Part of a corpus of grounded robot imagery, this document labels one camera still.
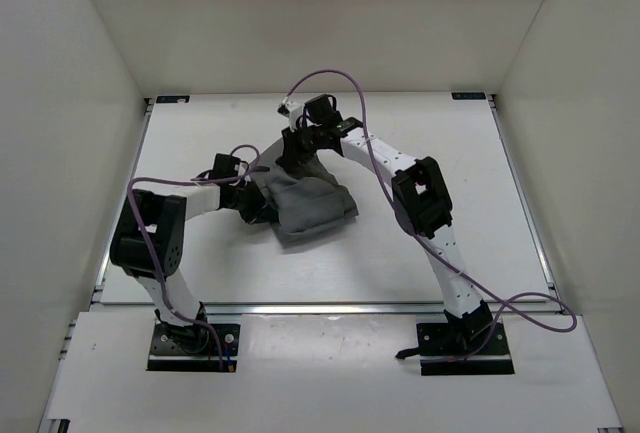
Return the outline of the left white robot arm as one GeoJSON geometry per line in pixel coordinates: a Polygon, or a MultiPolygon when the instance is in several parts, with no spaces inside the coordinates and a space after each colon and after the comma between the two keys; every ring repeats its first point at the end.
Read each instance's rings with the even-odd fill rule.
{"type": "Polygon", "coordinates": [[[248,224],[273,223],[277,213],[237,167],[209,170],[187,182],[175,182],[172,193],[137,189],[137,183],[170,186],[168,180],[132,181],[110,245],[110,261],[149,294],[158,320],[174,327],[174,338],[188,351],[208,342],[204,306],[180,272],[186,223],[221,209],[237,211],[248,224]]]}

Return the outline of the grey pleated skirt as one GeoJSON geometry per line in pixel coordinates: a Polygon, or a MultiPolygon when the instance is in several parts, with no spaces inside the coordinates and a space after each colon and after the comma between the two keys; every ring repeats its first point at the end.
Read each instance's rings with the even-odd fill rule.
{"type": "Polygon", "coordinates": [[[276,219],[271,228],[283,245],[311,241],[345,226],[359,215],[349,190],[325,168],[317,156],[287,172],[277,164],[283,141],[276,140],[261,153],[251,181],[259,188],[276,219]]]}

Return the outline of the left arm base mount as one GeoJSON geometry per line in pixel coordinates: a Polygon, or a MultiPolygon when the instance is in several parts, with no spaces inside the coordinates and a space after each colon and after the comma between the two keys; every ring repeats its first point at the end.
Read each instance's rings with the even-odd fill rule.
{"type": "Polygon", "coordinates": [[[212,324],[211,331],[197,325],[176,326],[160,320],[155,313],[147,370],[154,372],[235,373],[240,343],[239,323],[212,324]]]}

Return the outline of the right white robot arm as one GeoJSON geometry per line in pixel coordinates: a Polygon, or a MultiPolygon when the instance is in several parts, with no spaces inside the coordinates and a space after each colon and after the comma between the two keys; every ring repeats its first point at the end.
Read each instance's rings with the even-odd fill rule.
{"type": "Polygon", "coordinates": [[[332,150],[376,174],[396,221],[426,251],[451,324],[449,344],[465,354],[480,346],[493,317],[477,287],[463,276],[464,260],[452,226],[453,203],[437,161],[402,153],[366,133],[355,118],[333,127],[285,128],[282,139],[278,164],[287,172],[308,163],[319,150],[332,150]]]}

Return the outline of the blue corner label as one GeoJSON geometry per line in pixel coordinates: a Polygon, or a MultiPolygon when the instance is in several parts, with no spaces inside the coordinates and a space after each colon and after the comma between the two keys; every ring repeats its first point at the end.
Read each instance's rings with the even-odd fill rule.
{"type": "Polygon", "coordinates": [[[185,104],[189,101],[189,95],[159,95],[155,100],[157,104],[185,104]]]}
{"type": "Polygon", "coordinates": [[[452,92],[454,101],[483,101],[486,99],[484,92],[452,92]]]}

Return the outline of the aluminium front rail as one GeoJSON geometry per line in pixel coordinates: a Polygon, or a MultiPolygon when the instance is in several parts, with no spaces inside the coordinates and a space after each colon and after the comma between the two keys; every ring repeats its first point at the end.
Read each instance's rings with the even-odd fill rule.
{"type": "Polygon", "coordinates": [[[210,315],[440,315],[440,303],[205,303],[210,315]]]}

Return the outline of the right blue corner label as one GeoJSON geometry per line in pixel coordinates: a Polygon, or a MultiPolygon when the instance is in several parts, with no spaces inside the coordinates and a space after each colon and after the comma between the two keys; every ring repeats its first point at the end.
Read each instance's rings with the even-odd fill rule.
{"type": "Polygon", "coordinates": [[[486,99],[484,92],[452,92],[454,101],[483,101],[486,99]]]}

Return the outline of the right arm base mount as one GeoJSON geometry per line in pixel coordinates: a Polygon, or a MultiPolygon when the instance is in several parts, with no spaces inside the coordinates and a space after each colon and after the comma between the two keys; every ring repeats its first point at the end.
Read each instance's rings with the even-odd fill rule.
{"type": "Polygon", "coordinates": [[[418,323],[413,348],[400,350],[399,361],[418,357],[422,376],[513,375],[515,367],[504,325],[497,323],[466,344],[448,323],[418,323]]]}

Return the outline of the left blue corner label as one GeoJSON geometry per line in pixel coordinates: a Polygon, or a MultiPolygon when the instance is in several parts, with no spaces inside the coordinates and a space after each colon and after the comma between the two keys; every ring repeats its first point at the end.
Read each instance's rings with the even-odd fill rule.
{"type": "Polygon", "coordinates": [[[155,100],[157,104],[185,104],[189,101],[189,95],[159,95],[155,100]]]}

